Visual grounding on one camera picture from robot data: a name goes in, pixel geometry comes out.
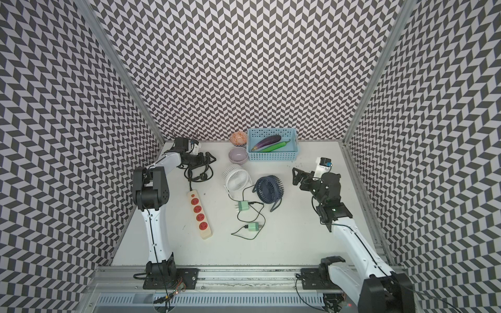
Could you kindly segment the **green adapter of white fan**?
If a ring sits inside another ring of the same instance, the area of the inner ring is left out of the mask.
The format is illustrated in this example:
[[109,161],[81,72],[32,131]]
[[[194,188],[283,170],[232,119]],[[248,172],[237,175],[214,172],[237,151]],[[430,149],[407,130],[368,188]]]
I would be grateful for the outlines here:
[[250,208],[248,201],[238,201],[236,207],[239,212],[248,211]]

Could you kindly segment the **beige red power strip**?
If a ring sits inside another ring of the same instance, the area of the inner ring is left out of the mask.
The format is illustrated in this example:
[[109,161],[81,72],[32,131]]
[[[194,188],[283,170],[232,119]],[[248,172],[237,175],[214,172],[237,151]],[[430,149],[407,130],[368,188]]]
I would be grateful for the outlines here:
[[187,194],[187,197],[190,205],[190,211],[194,215],[196,229],[198,230],[200,237],[203,240],[206,240],[213,235],[213,232],[211,230],[210,223],[208,222],[207,215],[204,211],[204,206],[201,202],[198,191],[190,191]]

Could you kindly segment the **green adapter of navy fan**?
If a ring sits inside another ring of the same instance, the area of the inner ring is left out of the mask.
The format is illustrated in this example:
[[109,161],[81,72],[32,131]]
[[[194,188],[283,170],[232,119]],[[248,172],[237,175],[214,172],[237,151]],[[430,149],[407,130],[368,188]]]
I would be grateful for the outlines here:
[[261,230],[261,225],[258,222],[250,222],[244,226],[245,229],[250,232],[259,232]]

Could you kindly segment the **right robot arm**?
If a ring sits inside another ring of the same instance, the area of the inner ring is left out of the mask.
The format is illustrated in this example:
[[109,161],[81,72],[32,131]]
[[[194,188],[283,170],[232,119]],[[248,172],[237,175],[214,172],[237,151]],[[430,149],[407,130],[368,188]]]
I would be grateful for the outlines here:
[[292,175],[293,184],[310,192],[318,202],[316,213],[321,224],[342,242],[354,265],[350,268],[340,256],[323,258],[318,269],[322,280],[340,287],[359,312],[416,312],[409,277],[383,261],[342,202],[340,175],[326,172],[315,177],[297,168],[293,168]]

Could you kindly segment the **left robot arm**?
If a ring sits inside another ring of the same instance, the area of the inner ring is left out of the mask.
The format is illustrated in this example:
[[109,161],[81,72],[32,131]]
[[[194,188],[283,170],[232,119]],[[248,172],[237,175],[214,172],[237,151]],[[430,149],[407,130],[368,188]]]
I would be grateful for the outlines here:
[[153,164],[134,170],[133,202],[145,221],[148,240],[145,289],[173,290],[181,278],[165,225],[166,204],[170,199],[167,175],[181,165],[188,170],[201,166],[209,168],[216,160],[209,152],[193,155],[175,149],[165,152]]

